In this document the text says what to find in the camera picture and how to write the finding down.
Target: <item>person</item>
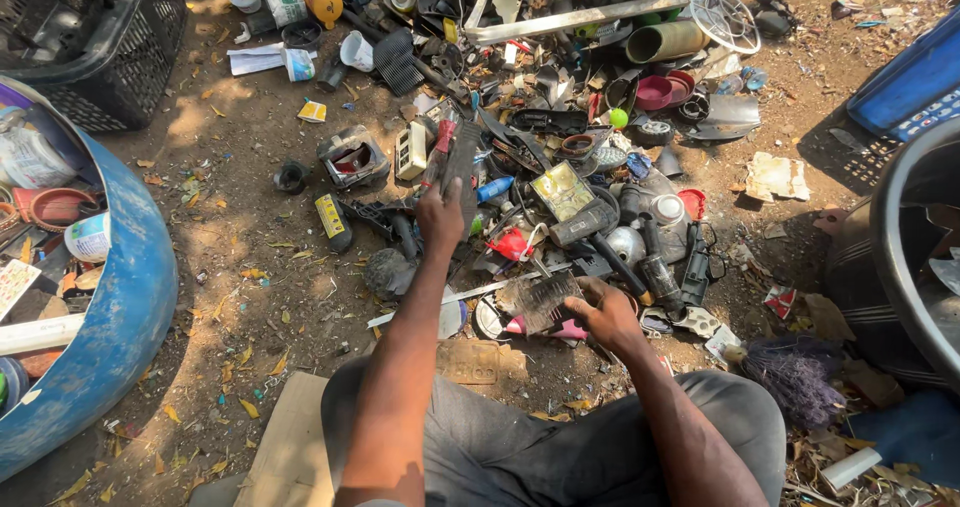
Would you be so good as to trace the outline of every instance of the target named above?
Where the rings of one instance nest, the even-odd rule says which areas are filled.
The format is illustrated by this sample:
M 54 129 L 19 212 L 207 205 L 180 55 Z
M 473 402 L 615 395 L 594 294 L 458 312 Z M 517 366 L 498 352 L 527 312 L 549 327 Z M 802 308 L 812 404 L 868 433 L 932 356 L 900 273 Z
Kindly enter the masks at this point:
M 626 295 L 598 278 L 579 278 L 586 301 L 564 304 L 623 361 L 636 395 L 555 422 L 434 377 L 461 186 L 419 201 L 413 283 L 373 354 L 323 393 L 334 505 L 776 505 L 786 430 L 770 394 L 719 370 L 671 377 Z

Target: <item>broom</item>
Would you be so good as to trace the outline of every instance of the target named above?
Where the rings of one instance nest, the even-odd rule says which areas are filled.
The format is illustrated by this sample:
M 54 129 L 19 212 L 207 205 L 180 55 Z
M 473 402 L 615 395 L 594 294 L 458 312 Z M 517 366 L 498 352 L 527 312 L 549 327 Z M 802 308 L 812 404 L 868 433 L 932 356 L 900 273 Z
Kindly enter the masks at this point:
M 826 427 L 846 407 L 844 395 L 828 382 L 842 364 L 834 344 L 810 335 L 787 335 L 753 341 L 746 347 L 729 344 L 724 357 L 770 392 L 783 414 L 798 426 Z

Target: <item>sticker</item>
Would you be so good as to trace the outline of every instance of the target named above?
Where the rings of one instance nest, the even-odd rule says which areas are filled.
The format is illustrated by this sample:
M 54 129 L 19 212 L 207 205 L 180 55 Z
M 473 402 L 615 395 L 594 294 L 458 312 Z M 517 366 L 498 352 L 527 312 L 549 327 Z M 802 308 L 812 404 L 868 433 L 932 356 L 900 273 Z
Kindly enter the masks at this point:
M 327 194 L 313 202 L 317 207 L 320 221 L 323 222 L 323 229 L 326 230 L 326 237 L 333 239 L 340 235 L 346 229 L 344 223 L 340 220 L 340 214 L 337 213 L 337 206 L 333 204 L 333 195 Z

